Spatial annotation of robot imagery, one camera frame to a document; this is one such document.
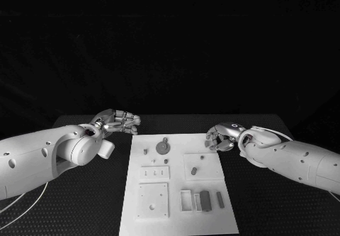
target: hole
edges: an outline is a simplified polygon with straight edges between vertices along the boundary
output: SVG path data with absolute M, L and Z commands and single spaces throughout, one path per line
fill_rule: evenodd
M 9 166 L 10 166 L 10 168 L 16 167 L 16 160 L 14 159 L 9 160 Z
M 85 134 L 86 134 L 88 136 L 94 136 L 94 135 L 95 135 L 95 132 L 94 132 L 91 129 L 86 129 L 86 130 L 85 130 Z
M 48 149 L 46 148 L 42 149 L 42 154 L 45 157 L 48 157 Z

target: dark textured table surface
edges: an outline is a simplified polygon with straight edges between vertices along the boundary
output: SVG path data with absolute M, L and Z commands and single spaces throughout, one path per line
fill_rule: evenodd
M 61 116 L 55 126 L 88 123 L 88 116 Z M 143 115 L 138 134 L 206 133 L 223 121 L 291 133 L 277 115 Z M 6 236 L 118 235 L 128 173 L 131 135 L 114 133 L 108 160 L 97 156 L 48 184 L 45 195 L 26 215 L 0 231 Z M 327 191 L 303 185 L 267 168 L 254 166 L 233 148 L 220 163 L 241 235 L 340 235 L 340 202 Z M 26 193 L 0 214 L 6 225 L 35 202 L 43 186 Z M 1 206 L 13 200 L 1 201 Z

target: white platform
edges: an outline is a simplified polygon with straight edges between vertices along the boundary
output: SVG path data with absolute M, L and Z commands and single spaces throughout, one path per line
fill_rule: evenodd
M 160 155 L 156 145 L 167 137 L 170 152 Z M 238 234 L 238 226 L 232 211 L 232 205 L 225 185 L 225 180 L 186 180 L 184 154 L 216 153 L 205 147 L 206 134 L 169 134 L 133 136 L 130 163 L 127 172 L 127 186 L 122 207 L 120 236 L 194 236 Z M 169 180 L 140 179 L 140 168 L 148 166 L 169 166 Z M 160 218 L 138 218 L 140 212 L 140 184 L 167 183 L 169 213 Z M 210 192 L 212 211 L 182 212 L 180 191 L 192 191 L 193 195 L 200 191 Z M 219 208 L 216 192 L 222 193 L 225 208 Z

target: black table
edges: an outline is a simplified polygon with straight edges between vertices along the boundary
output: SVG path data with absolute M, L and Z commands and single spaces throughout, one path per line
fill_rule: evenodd
M 92 117 L 61 116 L 53 127 L 88 123 Z M 138 134 L 206 133 L 223 121 L 246 128 L 262 126 L 291 136 L 277 115 L 143 115 Z M 97 156 L 85 166 L 66 171 L 0 235 L 118 235 L 131 135 L 114 133 L 108 141 L 115 144 L 109 159 Z M 254 166 L 238 148 L 220 152 L 219 157 L 241 235 L 340 235 L 340 202 L 327 191 Z M 30 191 L 0 215 L 0 226 L 23 213 L 42 190 L 43 186 Z

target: black background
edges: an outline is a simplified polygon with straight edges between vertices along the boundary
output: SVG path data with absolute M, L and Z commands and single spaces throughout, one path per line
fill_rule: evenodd
M 337 151 L 339 8 L 336 1 L 3 6 L 0 138 L 108 108 L 274 113 L 298 140 Z

